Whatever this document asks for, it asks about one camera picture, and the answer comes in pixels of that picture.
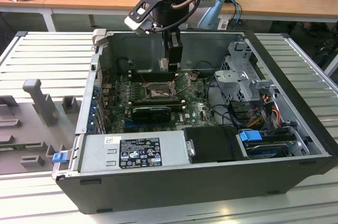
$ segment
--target metal rail table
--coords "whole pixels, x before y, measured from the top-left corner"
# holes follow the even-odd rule
[[[292,39],[279,34],[257,34],[257,37],[331,135],[337,139],[337,86]],[[50,77],[59,75],[58,79],[60,80],[63,80],[63,77],[69,72],[88,71],[88,68],[82,70],[82,67],[88,66],[85,61],[83,64],[78,64],[71,62],[70,59],[90,57],[90,54],[93,53],[89,44],[90,38],[91,33],[52,32],[29,32],[26,38],[15,38],[2,55],[1,62],[4,66],[0,67],[0,76],[5,78],[0,78],[0,86],[3,86],[3,82],[6,83],[8,80],[6,75],[11,73],[11,76],[14,76],[15,72],[8,70],[12,63],[14,63],[14,66],[19,66],[16,62],[17,57],[15,57],[18,54],[22,55],[20,58],[25,58],[22,62],[23,68],[26,68],[25,74],[32,73],[28,71],[32,67],[29,61],[33,62],[33,60],[34,63],[38,63],[40,60],[39,68],[45,68],[44,70],[48,72],[53,71],[50,70],[52,68],[50,66],[57,60],[54,69],[64,67],[64,70],[61,70],[59,74],[50,73]],[[41,40],[45,45],[37,45],[38,42],[41,43]],[[76,40],[78,45],[74,46],[72,40]],[[268,78],[262,66],[258,66]],[[48,73],[43,72],[35,73],[41,74],[37,75],[39,77],[47,77],[48,75]],[[82,79],[86,76],[78,75],[76,77]],[[82,85],[76,86],[73,85],[71,88],[79,88],[79,91],[81,91]],[[18,99],[29,101],[22,96],[21,92],[16,95]],[[52,98],[57,100],[59,95],[56,94]],[[2,209],[0,220],[3,220],[4,223],[15,224],[61,223],[63,221],[67,223],[76,221],[112,224],[337,223],[338,169],[332,169],[324,175],[307,178],[283,195],[112,212],[91,216],[81,214],[78,211],[76,206],[51,179],[51,172],[26,173],[15,176],[3,175],[0,176],[0,209]]]

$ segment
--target desk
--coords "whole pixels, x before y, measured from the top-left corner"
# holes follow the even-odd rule
[[[243,19],[336,22],[338,0],[237,0]],[[139,0],[31,0],[10,2],[0,0],[2,12],[41,13],[49,31],[55,31],[53,14],[127,15]],[[232,4],[225,4],[221,18],[234,12]]]

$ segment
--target white sticker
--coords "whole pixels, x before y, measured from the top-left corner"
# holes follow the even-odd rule
[[[12,147],[4,147],[4,148],[0,148],[0,152],[4,152],[4,151],[14,151],[14,148]]]
[[[105,144],[120,144],[121,136],[105,137]]]
[[[152,160],[151,162],[160,162],[161,158],[152,158],[151,160]]]

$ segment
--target blue tab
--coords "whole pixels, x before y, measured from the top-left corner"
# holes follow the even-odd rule
[[[262,136],[257,130],[244,130],[239,136],[242,141],[262,141]]]
[[[67,158],[66,153],[55,153],[53,155],[52,162],[53,163],[59,163],[59,162],[64,163],[64,162],[67,162],[66,158]]]

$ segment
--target warning label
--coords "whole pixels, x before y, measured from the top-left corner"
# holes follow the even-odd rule
[[[162,166],[159,138],[122,139],[119,166],[121,169]]]

